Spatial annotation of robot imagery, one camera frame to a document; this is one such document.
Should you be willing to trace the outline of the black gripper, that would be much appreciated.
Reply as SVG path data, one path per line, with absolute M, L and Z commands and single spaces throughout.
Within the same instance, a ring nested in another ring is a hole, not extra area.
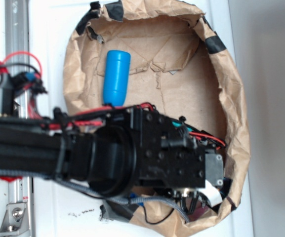
M 224 185 L 220 150 L 225 141 L 156 111 L 135 110 L 133 127 L 139 132 L 137 187 L 166 190 L 173 197 Z

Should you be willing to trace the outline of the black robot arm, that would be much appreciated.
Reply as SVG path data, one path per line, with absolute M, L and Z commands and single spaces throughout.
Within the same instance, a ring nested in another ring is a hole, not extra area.
M 100 196 L 133 187 L 175 195 L 223 186 L 225 143 L 142 106 L 54 119 L 0 118 L 0 177 L 85 181 Z

